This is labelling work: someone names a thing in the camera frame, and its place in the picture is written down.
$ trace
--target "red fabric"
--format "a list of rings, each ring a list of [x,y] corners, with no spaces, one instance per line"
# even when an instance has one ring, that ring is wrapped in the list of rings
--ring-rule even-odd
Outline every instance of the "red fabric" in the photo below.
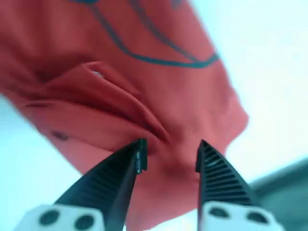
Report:
[[[133,231],[195,208],[200,140],[224,153],[247,123],[190,6],[173,2],[3,0],[0,7],[1,93],[81,173],[148,139],[148,171],[137,178],[127,217]]]

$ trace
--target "cloth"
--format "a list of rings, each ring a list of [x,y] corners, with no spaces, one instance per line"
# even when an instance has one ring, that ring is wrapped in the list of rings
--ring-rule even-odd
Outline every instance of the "cloth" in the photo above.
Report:
[[[128,230],[194,209],[201,139],[225,153],[247,123],[184,0],[3,0],[0,60],[0,92],[81,173],[148,140]]]

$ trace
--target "gray surface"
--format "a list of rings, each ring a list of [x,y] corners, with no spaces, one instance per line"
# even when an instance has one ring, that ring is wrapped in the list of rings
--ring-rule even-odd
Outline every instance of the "gray surface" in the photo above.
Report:
[[[287,231],[308,231],[308,159],[253,184],[265,209]]]

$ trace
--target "white background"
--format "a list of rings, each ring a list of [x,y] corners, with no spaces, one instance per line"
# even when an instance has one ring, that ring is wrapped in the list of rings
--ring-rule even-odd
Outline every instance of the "white background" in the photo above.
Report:
[[[244,178],[308,154],[308,2],[191,0],[249,114],[227,157]],[[0,231],[30,208],[51,204],[80,175],[0,99]],[[196,230],[196,211],[154,231]]]

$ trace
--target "light blue background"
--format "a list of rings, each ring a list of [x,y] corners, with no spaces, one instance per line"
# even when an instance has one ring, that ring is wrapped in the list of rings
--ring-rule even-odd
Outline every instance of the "light blue background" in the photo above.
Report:
[[[308,2],[192,0],[250,121],[227,151],[247,181],[307,157]],[[80,175],[0,99],[0,231],[51,204]],[[153,230],[196,230],[196,211]]]

